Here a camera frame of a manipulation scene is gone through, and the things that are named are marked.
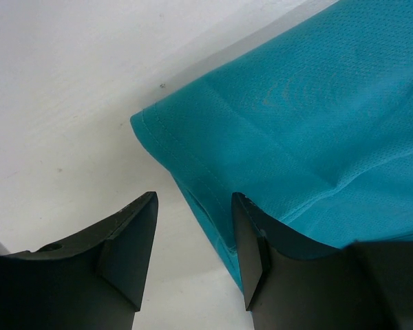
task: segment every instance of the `garment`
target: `garment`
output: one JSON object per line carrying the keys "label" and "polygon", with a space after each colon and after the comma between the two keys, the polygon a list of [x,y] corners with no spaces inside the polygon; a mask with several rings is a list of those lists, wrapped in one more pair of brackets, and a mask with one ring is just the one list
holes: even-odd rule
{"label": "garment", "polygon": [[413,0],[341,0],[131,123],[239,285],[235,191],[337,248],[413,239]]}

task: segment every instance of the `white table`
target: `white table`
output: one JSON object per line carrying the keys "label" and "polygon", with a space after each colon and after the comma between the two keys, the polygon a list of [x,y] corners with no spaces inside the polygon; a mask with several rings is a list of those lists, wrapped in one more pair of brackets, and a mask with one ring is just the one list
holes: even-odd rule
{"label": "white table", "polygon": [[134,329],[252,329],[240,291],[129,117],[333,2],[0,0],[0,241],[37,250],[155,190]]}

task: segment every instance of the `blue fabric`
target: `blue fabric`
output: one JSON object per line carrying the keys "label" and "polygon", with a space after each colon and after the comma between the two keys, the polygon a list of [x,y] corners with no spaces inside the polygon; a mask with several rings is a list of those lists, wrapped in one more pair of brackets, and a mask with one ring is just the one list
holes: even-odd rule
{"label": "blue fabric", "polygon": [[231,193],[343,247],[413,239],[413,0],[346,0],[132,118],[240,285]]}

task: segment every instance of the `black plastic part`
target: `black plastic part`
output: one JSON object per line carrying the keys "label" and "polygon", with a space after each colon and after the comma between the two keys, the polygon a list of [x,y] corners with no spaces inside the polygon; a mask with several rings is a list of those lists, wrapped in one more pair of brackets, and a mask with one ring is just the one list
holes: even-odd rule
{"label": "black plastic part", "polygon": [[158,198],[37,252],[0,256],[0,330],[130,330],[140,310]]}
{"label": "black plastic part", "polygon": [[318,243],[235,193],[244,300],[255,330],[413,330],[413,242]]}

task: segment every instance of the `teal cloth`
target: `teal cloth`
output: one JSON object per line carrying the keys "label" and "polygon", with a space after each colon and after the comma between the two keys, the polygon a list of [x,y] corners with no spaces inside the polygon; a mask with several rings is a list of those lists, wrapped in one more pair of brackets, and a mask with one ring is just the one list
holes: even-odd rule
{"label": "teal cloth", "polygon": [[133,116],[241,285],[231,193],[342,248],[413,239],[413,0],[345,0]]}

